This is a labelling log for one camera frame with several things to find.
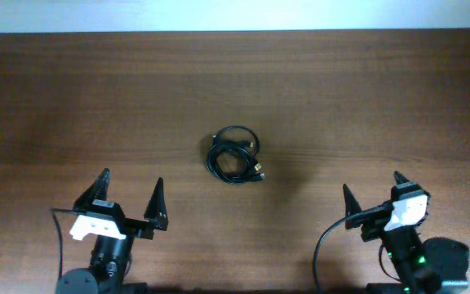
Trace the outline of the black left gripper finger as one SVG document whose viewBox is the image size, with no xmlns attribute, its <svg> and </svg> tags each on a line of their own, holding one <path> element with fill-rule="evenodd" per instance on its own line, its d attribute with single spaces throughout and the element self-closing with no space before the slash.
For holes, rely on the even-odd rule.
<svg viewBox="0 0 470 294">
<path fill-rule="evenodd" d="M 169 220 L 164 199 L 164 181 L 158 178 L 153 194 L 144 212 L 144 219 L 157 230 L 167 231 Z"/>
<path fill-rule="evenodd" d="M 105 168 L 93 184 L 85 190 L 74 202 L 74 211 L 88 210 L 95 200 L 105 201 L 108 197 L 110 170 Z"/>
</svg>

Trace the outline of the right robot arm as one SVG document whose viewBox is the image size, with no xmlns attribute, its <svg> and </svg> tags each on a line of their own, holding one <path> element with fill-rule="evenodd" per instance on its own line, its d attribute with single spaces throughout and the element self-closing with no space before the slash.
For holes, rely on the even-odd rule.
<svg viewBox="0 0 470 294">
<path fill-rule="evenodd" d="M 361 230 L 363 242 L 376 239 L 387 251 L 397 273 L 396 283 L 369 283 L 367 293 L 460 293 L 469 287 L 470 249 L 451 238 L 421 240 L 417 229 L 428 217 L 431 194 L 399 171 L 390 199 L 361 209 L 347 185 L 343 186 L 345 228 Z"/>
</svg>

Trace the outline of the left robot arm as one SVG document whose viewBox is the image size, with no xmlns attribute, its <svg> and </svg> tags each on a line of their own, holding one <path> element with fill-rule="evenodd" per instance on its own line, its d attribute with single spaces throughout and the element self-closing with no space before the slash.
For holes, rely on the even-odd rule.
<svg viewBox="0 0 470 294">
<path fill-rule="evenodd" d="M 86 268 L 63 271 L 59 263 L 56 293 L 146 294 L 146 282 L 125 283 L 133 261 L 131 250 L 138 238 L 151 240 L 156 230 L 169 225 L 164 199 L 164 181 L 157 179 L 143 220 L 126 217 L 120 204 L 108 200 L 110 170 L 105 168 L 96 180 L 74 202 L 71 209 L 52 208 L 51 214 L 68 213 L 77 218 L 69 231 L 82 241 L 95 235 L 95 245 Z"/>
</svg>

